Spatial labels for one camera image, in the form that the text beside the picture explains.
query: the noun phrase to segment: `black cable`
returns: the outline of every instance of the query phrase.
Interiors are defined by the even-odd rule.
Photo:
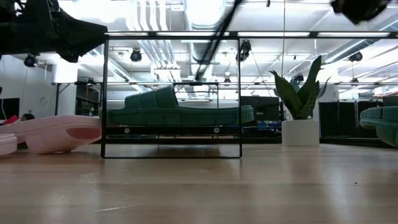
[[[210,60],[212,60],[212,58],[214,57],[214,54],[216,53],[217,48],[218,48],[222,38],[224,37],[224,34],[225,34],[226,30],[228,29],[228,27],[232,21],[232,18],[234,17],[236,9],[238,8],[238,6],[240,4],[243,3],[243,1],[244,0],[235,0],[232,9],[229,10],[229,13],[227,13],[226,16],[224,16],[224,18],[222,19],[222,22],[220,22],[218,24],[217,29],[215,30],[215,33],[211,37],[211,39],[207,45],[207,48],[205,50],[205,53],[203,54],[202,59],[200,61],[200,64],[199,64],[199,67],[197,70],[197,74],[195,76],[196,81],[198,81],[203,76],[199,73],[201,66],[203,64],[205,64],[205,70],[208,68]]]

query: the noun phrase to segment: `person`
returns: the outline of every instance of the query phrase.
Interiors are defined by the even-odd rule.
[[[35,116],[33,116],[33,114],[24,114],[21,116],[21,121],[28,121],[31,119],[35,119]]]

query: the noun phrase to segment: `ceiling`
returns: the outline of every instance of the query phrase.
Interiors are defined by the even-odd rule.
[[[60,1],[60,5],[64,10],[70,13],[71,16],[106,25],[108,30],[129,30],[126,25],[126,18],[134,14],[134,11],[127,3],[127,0],[80,1],[95,2],[98,8],[94,10],[84,9],[83,6],[69,0]],[[206,8],[211,7],[211,4],[206,4],[206,2],[211,1],[203,0],[203,5],[205,5],[202,9],[204,16],[206,14]],[[398,20],[398,7],[395,5],[390,6],[389,9],[386,9],[375,20],[360,24],[359,26],[354,26],[345,17],[337,16],[331,11],[328,4],[329,0],[290,0],[286,2],[285,12],[283,1],[272,0],[270,7],[266,7],[266,2],[267,1],[262,0],[247,0],[233,19],[229,30],[378,31],[386,21]],[[188,30],[185,27],[182,1],[166,0],[166,5],[168,29],[173,31]],[[140,1],[138,2],[138,6],[138,11],[140,11],[142,6]],[[149,24],[150,9],[148,1],[146,8],[147,22]],[[326,55],[350,41],[351,40],[346,39],[252,39],[250,40],[252,52],[248,59],[241,64],[242,82],[261,81],[259,79],[260,75],[262,75],[266,81],[272,82],[273,78],[267,72],[268,70],[275,70],[278,73],[286,74],[289,70],[295,68],[310,56],[315,54]],[[177,63],[181,68],[181,77],[191,77],[190,62],[192,62],[192,60],[189,54],[189,44],[186,42],[183,43],[181,40],[172,40],[171,45]],[[338,75],[340,81],[349,82],[353,76],[377,70],[384,65],[396,62],[397,59],[395,55],[397,55],[397,51],[394,50],[394,47],[397,47],[397,45],[398,42],[396,40],[381,40],[361,50],[364,56],[361,62],[351,63],[341,60],[327,66],[327,69],[339,71]],[[149,81],[152,78],[150,76],[152,63],[142,50],[142,60],[140,62],[131,62],[129,58],[132,50],[140,47],[137,41],[112,40],[109,46],[109,57],[117,66],[128,72],[132,80]],[[236,76],[238,72],[235,60],[237,46],[238,43],[234,40],[227,40],[221,44],[213,61],[215,63],[212,70],[212,75],[214,77],[220,77],[219,79],[221,79],[225,76],[226,72],[229,72],[231,77]],[[48,63],[56,63],[58,58],[59,56],[55,54],[42,54],[40,59],[46,60]],[[79,75],[93,77],[100,81],[103,73],[103,62],[102,55],[87,55],[82,57],[80,59],[81,68],[79,69]],[[308,67],[299,67],[299,69],[299,72],[305,75]],[[380,73],[374,77],[368,77],[360,81],[375,82],[382,78],[397,75],[396,73],[398,73],[398,69],[389,70],[389,72]]]

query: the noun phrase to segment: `black metal frame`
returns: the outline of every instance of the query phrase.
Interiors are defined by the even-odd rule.
[[[108,58],[109,58],[109,41],[110,40],[208,40],[211,32],[108,32],[108,39],[104,45],[104,70],[103,70],[103,91],[102,91],[102,139],[101,139],[101,157],[102,158],[133,158],[133,159],[158,159],[158,158],[172,158],[172,157],[108,157],[106,156],[106,144],[239,144],[239,156],[238,157],[177,157],[177,158],[189,158],[189,159],[213,159],[213,158],[233,158],[238,159],[242,156],[242,143],[264,143],[263,139],[242,139],[242,111],[241,111],[241,67],[240,61],[238,61],[238,101],[239,101],[239,128],[228,128],[228,127],[139,127],[139,134],[154,134],[153,130],[156,130],[156,134],[178,134],[178,133],[190,133],[190,134],[205,134],[216,135],[218,133],[230,133],[239,136],[238,139],[107,139],[107,134],[133,134],[135,133],[133,127],[126,128],[107,128],[107,85],[108,85]],[[330,31],[267,31],[267,32],[228,32],[223,40],[235,40],[238,44],[238,52],[240,51],[241,39],[396,39],[398,32],[355,32],[352,34],[350,31],[343,32],[330,32]],[[331,83],[331,85],[363,85],[364,83]],[[370,85],[383,85],[387,83],[369,83]],[[271,139],[271,143],[280,143],[280,139]]]
[[[55,112],[54,115],[58,115],[58,104],[60,101],[60,94],[66,89],[68,88],[68,86],[70,85],[76,85],[76,86],[87,86],[87,85],[99,85],[99,107],[101,107],[103,100],[102,100],[102,92],[103,92],[103,85],[101,82],[94,82],[94,83],[51,83],[52,85],[56,85],[57,86],[57,90],[56,90],[56,95],[55,95]]]

